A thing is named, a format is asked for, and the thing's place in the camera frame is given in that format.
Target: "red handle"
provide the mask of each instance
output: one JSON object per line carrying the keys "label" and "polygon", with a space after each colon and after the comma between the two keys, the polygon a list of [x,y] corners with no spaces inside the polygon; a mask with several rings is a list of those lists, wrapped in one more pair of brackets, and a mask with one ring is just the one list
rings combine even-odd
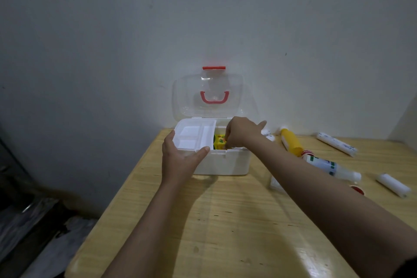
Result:
{"label": "red handle", "polygon": [[229,91],[225,91],[223,100],[207,100],[204,93],[205,91],[200,91],[201,99],[207,104],[223,104],[227,101],[227,98],[229,97]]}
{"label": "red handle", "polygon": [[212,70],[226,70],[226,66],[204,66],[204,71],[212,71]]}

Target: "left hand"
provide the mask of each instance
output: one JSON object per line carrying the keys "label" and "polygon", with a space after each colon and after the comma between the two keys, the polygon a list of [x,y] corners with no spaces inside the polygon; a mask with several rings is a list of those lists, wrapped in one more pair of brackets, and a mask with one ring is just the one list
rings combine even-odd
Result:
{"label": "left hand", "polygon": [[210,151],[208,146],[189,156],[184,156],[175,147],[172,130],[162,144],[162,182],[161,185],[170,185],[180,188],[191,176],[201,161]]}

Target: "wooden table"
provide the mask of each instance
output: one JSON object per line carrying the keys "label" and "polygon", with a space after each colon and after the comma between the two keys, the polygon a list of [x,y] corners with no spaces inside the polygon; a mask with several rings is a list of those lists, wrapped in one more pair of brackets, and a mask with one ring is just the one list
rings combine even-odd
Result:
{"label": "wooden table", "polygon": [[[161,145],[149,146],[68,266],[66,277],[100,277],[128,238],[161,181]],[[417,229],[417,200],[375,181],[386,172],[417,190],[417,154],[404,144],[342,139],[355,158],[314,137],[299,137],[316,156],[362,173],[366,196]],[[355,277],[320,230],[253,156],[246,176],[193,176],[175,202],[156,277]]]}

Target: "hand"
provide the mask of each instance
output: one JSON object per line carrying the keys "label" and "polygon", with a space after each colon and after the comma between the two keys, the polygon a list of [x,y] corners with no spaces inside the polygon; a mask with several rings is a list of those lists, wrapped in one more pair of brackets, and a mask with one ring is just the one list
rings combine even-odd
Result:
{"label": "hand", "polygon": [[189,156],[184,156],[175,147],[173,138],[175,131],[164,139],[162,144],[162,182],[180,188],[194,174],[195,169],[210,151],[208,146]]}
{"label": "hand", "polygon": [[266,121],[262,121],[257,125],[248,118],[233,117],[227,124],[224,136],[226,148],[246,147],[247,142],[251,138],[257,135],[262,136],[261,131],[265,125]]}

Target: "white plastic box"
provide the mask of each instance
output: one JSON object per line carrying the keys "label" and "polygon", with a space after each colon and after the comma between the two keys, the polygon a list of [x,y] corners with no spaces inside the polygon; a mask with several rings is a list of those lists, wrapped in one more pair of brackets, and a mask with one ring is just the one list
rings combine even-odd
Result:
{"label": "white plastic box", "polygon": [[210,153],[198,165],[199,175],[246,175],[251,152],[244,148],[214,149],[215,134],[225,134],[234,115],[244,116],[241,105],[252,105],[242,76],[227,74],[225,67],[203,67],[203,73],[174,82],[173,111],[180,121],[175,127],[175,146],[185,155],[204,146]]}

